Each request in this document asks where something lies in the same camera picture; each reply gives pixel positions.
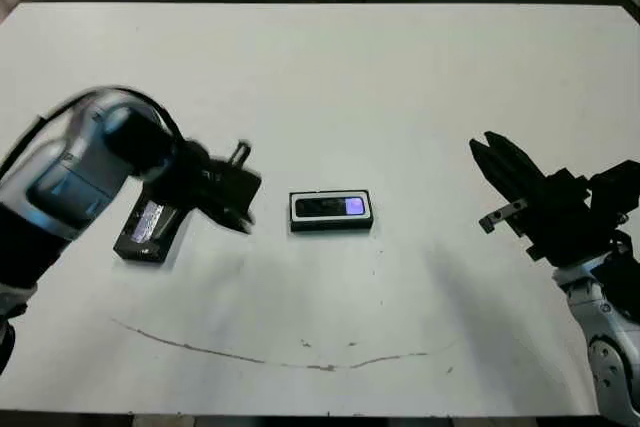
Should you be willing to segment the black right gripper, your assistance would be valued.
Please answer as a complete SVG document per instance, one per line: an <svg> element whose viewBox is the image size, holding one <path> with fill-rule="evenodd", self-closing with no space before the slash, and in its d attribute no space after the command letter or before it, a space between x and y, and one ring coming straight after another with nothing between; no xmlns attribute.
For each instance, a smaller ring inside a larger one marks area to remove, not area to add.
<svg viewBox="0 0 640 427"><path fill-rule="evenodd" d="M531 241L526 249L533 261L574 266L610 250L614 228L585 203L587 180L567 169L546 176L531 158L507 137L488 131L487 144L469 141L471 154L485 179L508 201L479 220L490 233L506 222L517 236Z"/></svg>

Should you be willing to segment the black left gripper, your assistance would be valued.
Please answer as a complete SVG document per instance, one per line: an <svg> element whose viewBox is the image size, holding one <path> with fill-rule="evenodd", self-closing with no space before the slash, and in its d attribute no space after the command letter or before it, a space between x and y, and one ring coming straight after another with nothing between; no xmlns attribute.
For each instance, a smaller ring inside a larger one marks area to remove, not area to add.
<svg viewBox="0 0 640 427"><path fill-rule="evenodd" d="M169 167L169 204L199 208L219 226L249 235L255 222L249 212L250 173L244 169L249 154L245 140L237 143L229 158L210 156L194 140L177 142Z"/></svg>

